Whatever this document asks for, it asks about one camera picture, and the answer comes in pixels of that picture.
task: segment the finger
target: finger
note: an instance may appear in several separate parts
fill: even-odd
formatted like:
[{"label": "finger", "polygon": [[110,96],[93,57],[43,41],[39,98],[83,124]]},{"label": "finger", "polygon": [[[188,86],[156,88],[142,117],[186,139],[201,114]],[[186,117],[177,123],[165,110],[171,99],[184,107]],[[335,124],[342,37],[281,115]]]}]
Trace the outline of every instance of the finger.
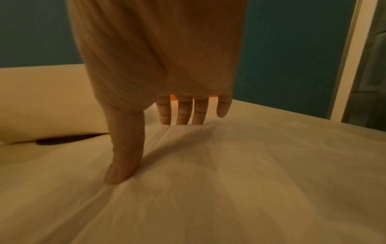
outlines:
[{"label": "finger", "polygon": [[232,104],[232,96],[218,96],[217,116],[224,118]]},{"label": "finger", "polygon": [[187,125],[192,115],[193,97],[191,96],[176,96],[178,100],[178,125]]},{"label": "finger", "polygon": [[208,111],[209,97],[194,99],[194,114],[192,125],[202,125],[205,121],[205,116]]},{"label": "finger", "polygon": [[113,162],[106,176],[107,184],[119,184],[130,178],[141,162],[145,142],[143,111],[104,108],[111,141]]},{"label": "finger", "polygon": [[156,101],[161,125],[170,125],[172,123],[172,106],[170,104],[170,95],[160,96]]}]

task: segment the hand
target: hand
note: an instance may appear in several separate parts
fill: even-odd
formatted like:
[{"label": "hand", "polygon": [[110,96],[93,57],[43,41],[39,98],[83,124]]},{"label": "hand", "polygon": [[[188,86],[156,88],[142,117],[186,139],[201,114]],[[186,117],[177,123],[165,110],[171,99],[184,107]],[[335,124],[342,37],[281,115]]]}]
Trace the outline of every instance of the hand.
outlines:
[{"label": "hand", "polygon": [[232,101],[247,0],[68,0],[78,49],[113,143],[105,181],[118,184],[138,167],[144,110],[154,102],[169,125],[202,125],[208,97],[224,117]]}]

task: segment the fingernail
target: fingernail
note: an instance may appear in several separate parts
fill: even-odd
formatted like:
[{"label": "fingernail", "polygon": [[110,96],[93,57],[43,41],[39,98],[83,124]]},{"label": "fingernail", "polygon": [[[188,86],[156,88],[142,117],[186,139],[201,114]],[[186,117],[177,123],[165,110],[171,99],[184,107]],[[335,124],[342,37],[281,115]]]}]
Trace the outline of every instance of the fingernail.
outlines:
[{"label": "fingernail", "polygon": [[119,168],[113,163],[110,165],[105,176],[105,182],[107,184],[117,184],[119,175]]}]

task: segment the white trim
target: white trim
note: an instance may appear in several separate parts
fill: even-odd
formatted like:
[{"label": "white trim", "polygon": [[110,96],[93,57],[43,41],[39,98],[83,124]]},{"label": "white trim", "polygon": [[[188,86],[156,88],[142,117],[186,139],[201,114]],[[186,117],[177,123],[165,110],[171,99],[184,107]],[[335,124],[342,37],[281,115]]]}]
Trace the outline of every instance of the white trim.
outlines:
[{"label": "white trim", "polygon": [[353,37],[349,44],[345,66],[331,113],[332,121],[342,121],[377,3],[378,0],[358,0],[358,16],[355,25],[352,26],[354,28]]}]

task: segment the mattress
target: mattress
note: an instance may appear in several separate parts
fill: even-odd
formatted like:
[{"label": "mattress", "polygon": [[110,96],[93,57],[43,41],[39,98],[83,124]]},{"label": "mattress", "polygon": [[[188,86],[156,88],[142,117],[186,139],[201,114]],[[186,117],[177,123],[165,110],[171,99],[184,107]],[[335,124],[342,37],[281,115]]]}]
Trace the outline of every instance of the mattress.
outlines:
[{"label": "mattress", "polygon": [[0,243],[386,243],[386,133],[215,109],[211,98],[204,126],[170,127],[147,110],[143,162],[114,187],[107,134],[0,146]]}]

